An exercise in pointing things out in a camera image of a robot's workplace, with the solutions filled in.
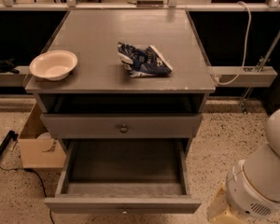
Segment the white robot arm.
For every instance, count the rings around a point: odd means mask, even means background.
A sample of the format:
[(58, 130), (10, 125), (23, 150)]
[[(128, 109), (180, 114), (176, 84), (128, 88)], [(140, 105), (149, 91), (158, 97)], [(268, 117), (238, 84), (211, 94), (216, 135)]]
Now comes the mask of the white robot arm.
[(211, 224), (247, 224), (280, 210), (280, 109), (266, 121), (267, 143), (228, 171), (207, 208)]

